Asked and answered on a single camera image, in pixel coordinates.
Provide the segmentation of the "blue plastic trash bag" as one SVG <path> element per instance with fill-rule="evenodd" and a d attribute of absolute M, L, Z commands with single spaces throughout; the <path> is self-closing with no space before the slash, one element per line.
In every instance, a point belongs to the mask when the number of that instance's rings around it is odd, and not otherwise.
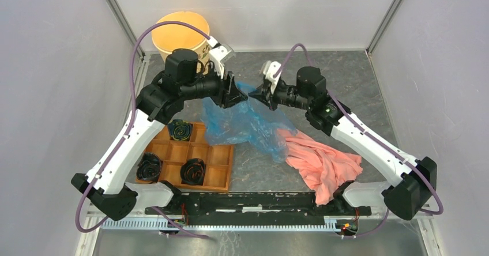
<path fill-rule="evenodd" d="M 297 129 L 281 110 L 270 110 L 254 98 L 223 109 L 210 98 L 202 100 L 201 121 L 210 145 L 236 145 L 248 142 L 275 162 L 285 161 L 288 147 L 280 135 Z"/>

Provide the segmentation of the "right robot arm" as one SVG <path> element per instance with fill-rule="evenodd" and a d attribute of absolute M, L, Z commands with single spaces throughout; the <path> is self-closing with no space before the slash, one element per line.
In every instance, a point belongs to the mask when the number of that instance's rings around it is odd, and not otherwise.
<path fill-rule="evenodd" d="M 333 199 L 339 214 L 349 214 L 359 206 L 384 206 L 403 220 L 411 220 L 418 212 L 441 215 L 443 203 L 436 192 L 437 164 L 429 157 L 415 156 L 392 145 L 371 130 L 347 106 L 326 88 L 320 69 L 300 68 L 296 83 L 281 79 L 282 66 L 265 62 L 262 84 L 249 96 L 271 110 L 279 105 L 305 111 L 309 124 L 326 135 L 346 144 L 372 164 L 385 178 L 383 182 L 359 183 L 347 180 L 340 195 Z"/>

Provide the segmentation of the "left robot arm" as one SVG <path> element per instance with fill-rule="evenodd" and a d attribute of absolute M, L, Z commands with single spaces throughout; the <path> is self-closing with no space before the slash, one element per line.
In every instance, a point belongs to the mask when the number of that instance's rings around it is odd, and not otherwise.
<path fill-rule="evenodd" d="M 217 46 L 210 50 L 209 61 L 202 63 L 195 51 L 174 50 L 164 70 L 141 89 L 135 109 L 108 151 L 87 173 L 75 174 L 72 185 L 108 218 L 126 217 L 143 194 L 126 183 L 126 177 L 153 138 L 183 110 L 185 101 L 209 97 L 215 105 L 230 108 L 247 100 L 233 73 L 224 68 L 222 60 L 228 54 L 228 48 Z"/>

